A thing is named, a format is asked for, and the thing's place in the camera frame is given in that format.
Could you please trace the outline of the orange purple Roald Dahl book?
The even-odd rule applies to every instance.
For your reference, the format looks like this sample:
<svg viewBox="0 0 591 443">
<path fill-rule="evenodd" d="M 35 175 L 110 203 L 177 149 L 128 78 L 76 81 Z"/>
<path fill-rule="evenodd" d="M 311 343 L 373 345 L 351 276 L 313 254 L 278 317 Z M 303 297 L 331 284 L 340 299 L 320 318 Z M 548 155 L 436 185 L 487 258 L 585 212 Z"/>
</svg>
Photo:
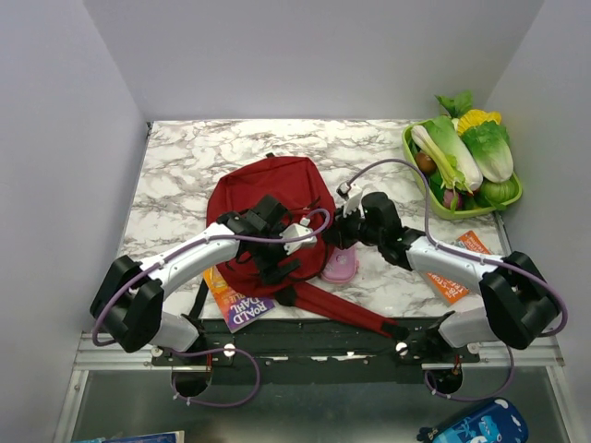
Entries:
<svg viewBox="0 0 591 443">
<path fill-rule="evenodd" d="M 216 267 L 207 269 L 203 273 L 203 280 L 220 309 L 227 328 L 232 333 L 269 314 L 275 308 L 272 299 L 248 297 L 237 293 Z"/>
</svg>

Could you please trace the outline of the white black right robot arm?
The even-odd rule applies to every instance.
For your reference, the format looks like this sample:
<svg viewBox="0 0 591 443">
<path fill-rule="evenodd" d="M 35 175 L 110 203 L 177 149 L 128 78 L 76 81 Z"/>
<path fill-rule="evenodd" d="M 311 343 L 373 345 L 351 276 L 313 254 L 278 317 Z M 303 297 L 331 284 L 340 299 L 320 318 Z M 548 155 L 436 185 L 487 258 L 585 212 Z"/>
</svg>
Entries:
<svg viewBox="0 0 591 443">
<path fill-rule="evenodd" d="M 341 249 L 355 243 L 374 246 L 390 264 L 433 273 L 482 297 L 483 305 L 440 318 L 425 339 L 427 355 L 448 360 L 458 348 L 478 341 L 501 341 L 524 350 L 542 336 L 561 307 L 529 256 L 478 254 L 438 243 L 423 231 L 403 226 L 394 203 L 382 192 L 370 193 L 355 209 L 351 200 L 333 215 L 324 240 Z"/>
</svg>

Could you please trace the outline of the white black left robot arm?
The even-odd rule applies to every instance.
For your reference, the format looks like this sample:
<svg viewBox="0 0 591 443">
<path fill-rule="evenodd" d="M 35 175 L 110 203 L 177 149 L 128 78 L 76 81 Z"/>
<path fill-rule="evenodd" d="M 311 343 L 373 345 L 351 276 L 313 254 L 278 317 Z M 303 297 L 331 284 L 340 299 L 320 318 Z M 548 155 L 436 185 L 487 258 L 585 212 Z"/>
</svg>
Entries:
<svg viewBox="0 0 591 443">
<path fill-rule="evenodd" d="M 151 344 L 172 350 L 186 365 L 197 363 L 205 351 L 197 323 L 166 312 L 164 301 L 207 269 L 246 253 L 259 260 L 264 276 L 272 276 L 282 259 L 288 263 L 281 271 L 290 271 L 297 264 L 291 256 L 316 242 L 310 224 L 308 216 L 293 221 L 281 203 L 266 196 L 247 211 L 218 216 L 204 231 L 164 253 L 140 261 L 128 255 L 117 258 L 90 306 L 94 344 L 104 344 L 97 337 L 104 330 L 110 343 L 128 353 Z"/>
</svg>

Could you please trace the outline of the red student backpack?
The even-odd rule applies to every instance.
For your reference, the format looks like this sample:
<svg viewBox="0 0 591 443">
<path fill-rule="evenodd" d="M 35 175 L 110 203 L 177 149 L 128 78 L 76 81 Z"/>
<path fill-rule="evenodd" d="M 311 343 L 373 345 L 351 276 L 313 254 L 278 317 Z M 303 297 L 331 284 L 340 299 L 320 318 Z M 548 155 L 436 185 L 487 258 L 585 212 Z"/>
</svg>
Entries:
<svg viewBox="0 0 591 443">
<path fill-rule="evenodd" d="M 229 286 L 246 296 L 271 298 L 329 319 L 402 341 L 408 329 L 395 320 L 322 290 L 310 283 L 319 276 L 333 247 L 322 238 L 288 254 L 279 243 L 290 225 L 309 220 L 316 230 L 321 210 L 335 212 L 333 197 L 308 157 L 269 156 L 223 176 L 208 202 L 206 223 L 218 222 L 248 236 L 237 256 L 218 265 Z"/>
</svg>

